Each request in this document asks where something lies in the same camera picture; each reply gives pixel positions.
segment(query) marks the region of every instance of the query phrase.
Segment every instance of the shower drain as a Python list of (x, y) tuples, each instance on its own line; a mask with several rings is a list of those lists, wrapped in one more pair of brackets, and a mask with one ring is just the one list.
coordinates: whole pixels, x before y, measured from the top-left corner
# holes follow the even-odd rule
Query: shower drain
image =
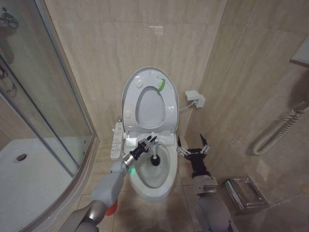
[(27, 157), (26, 154), (21, 154), (21, 155), (17, 156), (16, 159), (17, 159), (17, 161), (22, 161), (22, 160), (24, 160), (26, 157)]

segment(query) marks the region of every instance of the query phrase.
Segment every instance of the shower enclosure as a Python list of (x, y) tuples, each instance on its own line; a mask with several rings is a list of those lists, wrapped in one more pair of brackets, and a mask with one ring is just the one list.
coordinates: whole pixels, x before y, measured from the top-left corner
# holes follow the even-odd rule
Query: shower enclosure
[(0, 225), (6, 232), (22, 230), (61, 196), (95, 136), (46, 12), (40, 0), (0, 0)]

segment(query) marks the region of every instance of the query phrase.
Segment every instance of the stainless steel holder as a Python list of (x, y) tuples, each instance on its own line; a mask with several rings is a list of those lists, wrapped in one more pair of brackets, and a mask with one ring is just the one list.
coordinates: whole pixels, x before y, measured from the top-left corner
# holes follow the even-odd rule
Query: stainless steel holder
[(225, 181), (225, 186), (237, 208), (236, 215), (256, 213), (269, 207), (266, 199), (248, 176), (230, 178)]

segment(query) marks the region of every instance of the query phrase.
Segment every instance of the green light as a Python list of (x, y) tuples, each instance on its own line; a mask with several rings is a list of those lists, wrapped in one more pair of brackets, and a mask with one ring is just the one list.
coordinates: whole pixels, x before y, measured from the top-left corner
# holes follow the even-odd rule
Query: green light
[(130, 175), (133, 175), (133, 174), (135, 174), (135, 166), (134, 165), (132, 165), (130, 168), (129, 168), (129, 174)]
[(165, 86), (165, 80), (164, 79), (161, 79), (162, 80), (162, 84), (161, 86), (157, 89), (157, 93), (161, 92)]

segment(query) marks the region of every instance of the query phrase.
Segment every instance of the electrical outlet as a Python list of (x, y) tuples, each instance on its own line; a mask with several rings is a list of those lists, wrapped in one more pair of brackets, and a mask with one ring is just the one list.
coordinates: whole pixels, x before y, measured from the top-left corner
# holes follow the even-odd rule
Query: electrical outlet
[(196, 90), (186, 91), (185, 95), (187, 96), (187, 101), (194, 101), (200, 98), (200, 93), (197, 92)]
[(195, 106), (197, 107), (197, 108), (202, 108), (203, 106), (204, 106), (204, 103), (205, 103), (205, 98), (204, 98), (204, 96), (203, 95), (199, 95), (200, 96), (200, 98), (198, 99), (198, 100), (196, 100), (196, 102), (195, 102)]

